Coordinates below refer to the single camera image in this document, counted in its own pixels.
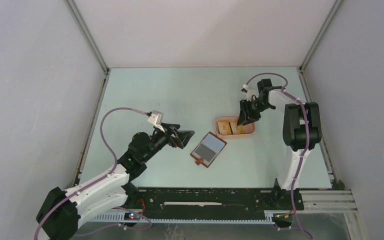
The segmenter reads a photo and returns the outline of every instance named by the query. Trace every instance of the cable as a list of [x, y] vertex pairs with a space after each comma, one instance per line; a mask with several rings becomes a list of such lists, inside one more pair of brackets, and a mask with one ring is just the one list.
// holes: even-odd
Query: cable
[[144, 215], [142, 215], [142, 214], [140, 214], [140, 213], [131, 211], [131, 210], [126, 209], [126, 208], [121, 207], [121, 206], [116, 206], [116, 207], [114, 207], [114, 208], [115, 208], [115, 209], [120, 209], [120, 210], [123, 210], [123, 211], [126, 211], [126, 212], [129, 212], [129, 213], [131, 213], [131, 214], [138, 215], [138, 216], [140, 216], [141, 218], [145, 219], [145, 220], [149, 223], [149, 225], [146, 226], [146, 227], [131, 227], [131, 226], [123, 225], [123, 224], [121, 224], [121, 223], [112, 223], [112, 224], [105, 225], [105, 226], [103, 226], [103, 227], [100, 227], [100, 228], [98, 228], [98, 229], [96, 229], [96, 230], [93, 230], [93, 231], [91, 231], [91, 232], [88, 232], [88, 233], [74, 234], [74, 236], [76, 236], [76, 237], [86, 237], [86, 236], [90, 236], [90, 235], [96, 234], [97, 232], [99, 232], [99, 231], [101, 231], [101, 230], [103, 230], [103, 229], [106, 229], [106, 228], [109, 228], [109, 227], [115, 227], [115, 226], [117, 226], [117, 227], [121, 227], [121, 226], [123, 226], [125, 229], [138, 230], [138, 231], [147, 230], [147, 229], [149, 229], [150, 227], [152, 227], [152, 222], [151, 222], [151, 220], [150, 220], [149, 218], [147, 218], [146, 216], [144, 216]]
[[293, 214], [295, 215], [295, 218], [296, 218], [296, 222], [298, 223], [298, 226], [299, 226], [299, 229], [301, 230], [302, 234], [304, 234], [304, 236], [306, 236], [308, 239], [312, 240], [313, 239], [313, 236], [308, 232], [306, 231], [303, 226], [301, 225], [301, 222], [300, 222], [300, 219], [298, 218], [298, 215], [297, 215], [297, 207], [295, 206], [295, 201], [294, 201], [294, 186], [295, 186], [295, 182], [297, 181], [297, 178], [298, 178], [298, 175], [300, 174], [300, 170], [301, 170], [301, 167], [303, 165], [303, 161], [304, 161], [304, 154], [307, 152], [307, 150], [309, 149], [309, 146], [310, 146], [310, 130], [309, 130], [309, 121], [307, 119], [307, 114], [306, 114], [306, 108], [304, 107], [304, 104], [299, 100], [297, 99], [296, 97], [294, 97], [293, 95], [289, 94], [288, 92], [286, 92], [285, 90], [285, 87], [288, 85], [288, 80], [286, 79], [286, 77], [278, 74], [278, 73], [274, 73], [274, 72], [263, 72], [263, 73], [259, 73], [253, 77], [251, 77], [251, 79], [249, 79], [247, 82], [246, 82], [246, 85], [248, 85], [251, 80], [253, 80], [254, 78], [258, 77], [258, 76], [261, 76], [261, 75], [274, 75], [274, 76], [278, 76], [278, 77], [281, 77], [283, 80], [285, 80], [285, 85], [282, 87], [281, 89], [281, 92], [286, 96], [288, 97], [289, 99], [291, 99], [292, 101], [294, 102], [297, 102], [300, 106], [301, 106], [301, 110], [302, 110], [302, 115], [304, 116], [304, 125], [305, 125], [305, 136], [306, 136], [306, 141], [305, 141], [305, 148], [304, 150], [302, 151], [301, 155], [299, 156], [299, 163], [298, 163], [298, 167], [296, 169], [296, 172], [295, 172], [295, 176], [293, 177], [292, 179], [292, 184], [290, 186], [290, 200], [292, 202], [292, 210], [293, 210]]
[[288, 85], [288, 80], [286, 79], [286, 77], [278, 74], [278, 73], [274, 73], [274, 72], [263, 72], [263, 73], [259, 73], [253, 77], [251, 77], [247, 82], [246, 82], [246, 85], [248, 85], [253, 79], [255, 79], [256, 77], [258, 76], [261, 76], [261, 75], [274, 75], [274, 76], [278, 76], [278, 77], [281, 77], [284, 81], [285, 81], [285, 85], [283, 85], [282, 87], [282, 91], [286, 88], [286, 86]]
[[141, 199], [139, 199], [139, 200], [137, 200], [138, 202], [141, 202], [142, 203], [142, 212], [141, 212], [141, 214], [144, 214], [144, 212], [145, 212], [145, 201], [141, 198]]
[[[130, 108], [130, 107], [117, 107], [117, 108], [114, 108], [112, 110], [110, 110], [109, 112], [107, 112], [103, 118], [102, 118], [102, 121], [100, 123], [100, 136], [102, 138], [102, 141], [103, 143], [105, 144], [105, 146], [108, 148], [108, 150], [111, 152], [112, 156], [114, 157], [114, 165], [112, 166], [111, 170], [109, 171], [108, 174], [112, 174], [114, 172], [114, 170], [116, 169], [117, 167], [117, 156], [116, 156], [116, 153], [113, 151], [113, 149], [110, 147], [110, 145], [108, 145], [107, 141], [105, 140], [105, 137], [104, 137], [104, 132], [103, 132], [103, 125], [104, 125], [104, 121], [105, 119], [108, 117], [108, 115], [112, 112], [115, 112], [115, 111], [118, 111], [118, 110], [130, 110], [130, 111], [133, 111], [133, 112], [136, 112], [136, 113], [139, 113], [139, 114], [143, 114], [143, 115], [147, 115], [146, 112], [144, 111], [140, 111], [140, 110], [137, 110], [137, 109], [133, 109], [133, 108]], [[95, 185], [96, 183], [99, 183], [100, 181], [102, 181], [103, 179], [107, 178], [107, 175], [103, 175], [102, 177], [96, 179], [95, 181], [87, 184], [86, 186], [80, 188], [78, 191], [75, 191], [73, 192], [72, 194], [70, 194], [69, 196], [67, 196], [66, 198], [64, 198], [63, 200], [61, 200], [60, 202], [58, 202], [53, 208], [51, 208], [49, 210], [49, 212], [42, 218], [42, 220], [40, 221], [39, 225], [37, 226], [36, 228], [36, 232], [34, 233], [34, 240], [38, 240], [38, 236], [39, 236], [39, 231], [41, 230], [42, 226], [44, 225], [45, 221], [49, 218], [49, 216], [56, 210], [58, 209], [62, 204], [64, 204], [65, 202], [67, 202], [69, 199], [71, 199], [72, 197], [76, 196], [77, 193], [81, 193], [82, 191], [90, 188], [91, 186]]]

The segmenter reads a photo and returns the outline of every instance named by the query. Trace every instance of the white wall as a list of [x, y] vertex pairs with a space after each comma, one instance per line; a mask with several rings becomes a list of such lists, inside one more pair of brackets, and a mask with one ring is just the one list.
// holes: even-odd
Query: white wall
[[62, 0], [0, 0], [0, 240], [73, 180], [103, 79]]
[[384, 1], [345, 1], [305, 72], [341, 179], [384, 240]]
[[109, 67], [299, 66], [335, 0], [76, 0]]

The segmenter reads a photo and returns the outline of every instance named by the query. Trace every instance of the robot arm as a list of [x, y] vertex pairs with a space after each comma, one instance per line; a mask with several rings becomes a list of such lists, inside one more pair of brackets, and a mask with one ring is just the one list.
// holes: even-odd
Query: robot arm
[[[270, 79], [262, 79], [257, 83], [258, 97], [255, 91], [249, 89], [247, 85], [243, 86], [242, 92], [246, 93], [246, 100], [240, 101], [240, 113], [237, 124], [247, 125], [258, 121], [261, 118], [260, 112], [266, 109], [278, 109], [284, 113], [283, 119], [283, 141], [289, 146], [286, 152], [286, 165], [277, 178], [277, 183], [282, 190], [291, 190], [292, 181], [297, 172], [300, 155], [306, 146], [306, 130], [304, 124], [304, 114], [308, 119], [310, 144], [305, 152], [302, 165], [304, 165], [307, 156], [311, 150], [322, 139], [322, 130], [320, 124], [319, 105], [315, 102], [307, 102], [303, 112], [301, 106], [282, 92], [281, 86], [273, 86]], [[299, 178], [302, 167], [298, 173], [293, 186], [299, 188]]]
[[[179, 130], [179, 124], [163, 123], [161, 112], [152, 111], [148, 116], [148, 122], [154, 125], [153, 134], [136, 133], [128, 145], [127, 151], [118, 159], [114, 170], [113, 167], [110, 167], [78, 186], [64, 191], [56, 187], [48, 193], [37, 214], [38, 223], [59, 202], [76, 193], [50, 214], [44, 222], [42, 229], [48, 238], [52, 240], [69, 239], [78, 228], [95, 216], [118, 206], [136, 203], [137, 189], [131, 181], [147, 168], [145, 163], [166, 145], [183, 149], [195, 133], [194, 131]], [[80, 191], [84, 186], [92, 184], [104, 176], [104, 179]]]

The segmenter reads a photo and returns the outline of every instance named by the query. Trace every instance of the small box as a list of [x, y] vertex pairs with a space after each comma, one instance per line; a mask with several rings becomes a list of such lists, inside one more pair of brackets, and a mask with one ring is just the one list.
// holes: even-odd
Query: small box
[[255, 130], [256, 126], [254, 123], [247, 124], [243, 127], [243, 134], [231, 134], [231, 135], [222, 135], [220, 133], [219, 128], [219, 122], [238, 122], [239, 117], [238, 116], [225, 116], [225, 117], [219, 117], [215, 120], [215, 135], [217, 135], [220, 139], [241, 139], [241, 138], [249, 138], [251, 137]]
[[217, 124], [221, 135], [232, 135], [232, 130], [229, 121], [219, 121], [217, 122]]
[[242, 125], [238, 126], [238, 121], [231, 121], [229, 124], [233, 134], [244, 134], [244, 127]]

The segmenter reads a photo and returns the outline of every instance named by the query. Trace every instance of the floor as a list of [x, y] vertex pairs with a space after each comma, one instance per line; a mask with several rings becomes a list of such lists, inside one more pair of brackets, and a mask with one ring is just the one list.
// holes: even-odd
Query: floor
[[[148, 163], [147, 170], [133, 181], [137, 187], [180, 188], [271, 188], [284, 167], [287, 147], [282, 139], [283, 114], [268, 109], [255, 123], [250, 138], [227, 139], [226, 147], [209, 168], [196, 165], [190, 156], [208, 132], [215, 132], [219, 117], [238, 116], [239, 102], [245, 98], [242, 85], [255, 74], [273, 72], [284, 75], [287, 91], [305, 99], [295, 67], [180, 67], [113, 68], [105, 89], [97, 124], [93, 131], [81, 172], [80, 183], [103, 172], [113, 164], [113, 157], [99, 133], [105, 113], [117, 107], [129, 107], [164, 113], [163, 122], [180, 124], [181, 130], [195, 135], [185, 149], [164, 147]], [[257, 89], [254, 79], [250, 87]], [[284, 85], [277, 76], [274, 86]], [[116, 111], [104, 123], [108, 144], [120, 157], [137, 132], [151, 134], [147, 117], [131, 111]], [[303, 166], [301, 188], [331, 188], [320, 147]]]

